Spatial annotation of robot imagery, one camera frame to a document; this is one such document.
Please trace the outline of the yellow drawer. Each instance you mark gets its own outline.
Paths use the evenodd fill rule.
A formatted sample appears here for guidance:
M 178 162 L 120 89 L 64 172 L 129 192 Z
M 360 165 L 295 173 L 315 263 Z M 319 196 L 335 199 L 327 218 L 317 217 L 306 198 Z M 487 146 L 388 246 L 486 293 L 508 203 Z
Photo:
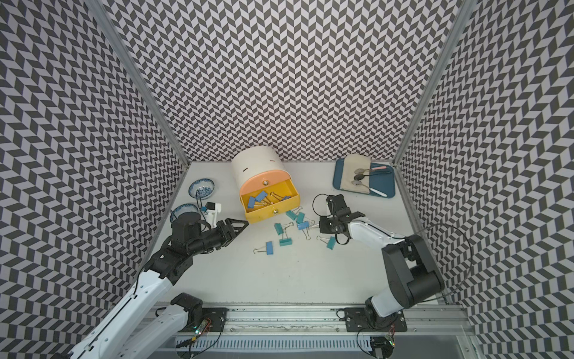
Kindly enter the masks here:
M 255 209 L 248 209 L 249 197 L 256 197 L 261 191 L 266 191 L 268 196 L 261 202 L 262 206 L 258 206 Z M 274 203 L 269 197 L 270 192 L 275 192 L 282 196 L 290 195 L 291 198 L 281 202 Z M 246 220 L 250 223 L 257 223 L 260 221 L 273 218 L 276 215 L 286 213 L 290 209 L 294 209 L 300 206 L 300 195 L 294 186 L 291 179 L 287 181 L 280 182 L 276 185 L 270 185 L 269 187 L 263 188 L 259 191 L 254 191 L 249 194 L 240 195 L 240 201 L 242 203 L 243 209 L 245 211 Z

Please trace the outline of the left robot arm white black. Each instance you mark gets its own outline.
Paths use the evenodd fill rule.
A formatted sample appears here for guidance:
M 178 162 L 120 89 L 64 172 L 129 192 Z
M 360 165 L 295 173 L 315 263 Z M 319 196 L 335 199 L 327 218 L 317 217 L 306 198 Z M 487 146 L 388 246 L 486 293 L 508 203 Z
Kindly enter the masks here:
M 199 213 L 180 215 L 133 288 L 64 358 L 148 358 L 176 332 L 201 325 L 202 300 L 181 293 L 146 328 L 138 329 L 157 301 L 191 268 L 194 257 L 227 247 L 248 225 L 248 221 L 228 218 L 211 226 Z

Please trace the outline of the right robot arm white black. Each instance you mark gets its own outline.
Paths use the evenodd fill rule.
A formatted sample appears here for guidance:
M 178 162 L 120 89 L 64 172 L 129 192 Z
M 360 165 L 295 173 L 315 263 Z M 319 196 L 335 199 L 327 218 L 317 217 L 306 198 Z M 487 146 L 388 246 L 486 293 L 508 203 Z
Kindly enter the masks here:
M 366 299 L 364 315 L 371 328 L 387 328 L 400 320 L 400 312 L 424 302 L 445 289 L 445 281 L 432 252 L 421 236 L 397 236 L 353 212 L 344 196 L 328 195 L 328 215 L 319 217 L 319 231 L 343 235 L 350 242 L 379 250 L 383 257 L 387 286 Z

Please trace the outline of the cream round drawer cabinet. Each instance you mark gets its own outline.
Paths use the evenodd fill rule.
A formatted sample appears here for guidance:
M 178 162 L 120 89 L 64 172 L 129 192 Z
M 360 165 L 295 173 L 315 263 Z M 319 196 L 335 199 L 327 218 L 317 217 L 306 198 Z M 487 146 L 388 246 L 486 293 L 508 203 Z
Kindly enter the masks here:
M 232 168 L 239 189 L 246 180 L 262 172 L 286 171 L 276 151 L 266 146 L 252 147 L 240 152 L 234 157 Z

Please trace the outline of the orange pink top drawer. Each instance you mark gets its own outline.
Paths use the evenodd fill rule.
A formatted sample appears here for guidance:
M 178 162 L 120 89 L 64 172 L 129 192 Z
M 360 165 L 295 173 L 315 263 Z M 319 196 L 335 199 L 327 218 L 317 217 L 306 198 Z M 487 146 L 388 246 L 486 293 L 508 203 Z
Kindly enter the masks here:
M 272 170 L 265 171 L 247 179 L 239 189 L 239 194 L 249 194 L 254 191 L 262 190 L 270 185 L 276 185 L 291 179 L 291 176 L 286 171 Z

